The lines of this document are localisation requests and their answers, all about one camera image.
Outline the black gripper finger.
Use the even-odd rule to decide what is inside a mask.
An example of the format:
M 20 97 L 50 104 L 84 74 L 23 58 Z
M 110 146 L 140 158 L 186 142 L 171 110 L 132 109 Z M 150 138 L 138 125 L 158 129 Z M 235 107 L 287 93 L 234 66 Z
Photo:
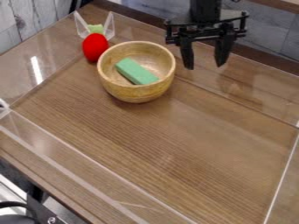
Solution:
M 218 67 L 222 67 L 227 63 L 230 52 L 235 44 L 235 39 L 236 39 L 235 30 L 227 29 L 223 35 L 216 40 L 214 58 Z
M 192 41 L 188 37 L 180 36 L 180 52 L 184 67 L 188 70 L 194 69 L 194 51 L 192 51 Z

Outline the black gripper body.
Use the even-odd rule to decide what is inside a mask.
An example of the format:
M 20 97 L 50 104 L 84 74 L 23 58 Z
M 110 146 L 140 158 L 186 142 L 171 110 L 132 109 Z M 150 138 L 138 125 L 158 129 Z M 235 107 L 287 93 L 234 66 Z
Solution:
M 212 40 L 218 47 L 232 47 L 236 39 L 246 36 L 247 18 L 244 10 L 219 9 L 210 18 L 195 17 L 190 10 L 164 21 L 164 41 L 168 45 L 187 46 L 194 42 Z

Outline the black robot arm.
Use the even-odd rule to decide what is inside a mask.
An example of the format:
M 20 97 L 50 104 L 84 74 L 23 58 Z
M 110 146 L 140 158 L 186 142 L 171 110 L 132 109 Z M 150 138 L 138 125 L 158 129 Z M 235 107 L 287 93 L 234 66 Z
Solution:
M 230 58 L 235 41 L 247 35 L 246 10 L 222 8 L 222 0 L 191 0 L 188 11 L 164 21 L 167 45 L 180 47 L 183 65 L 194 69 L 192 43 L 214 41 L 214 59 L 222 67 Z

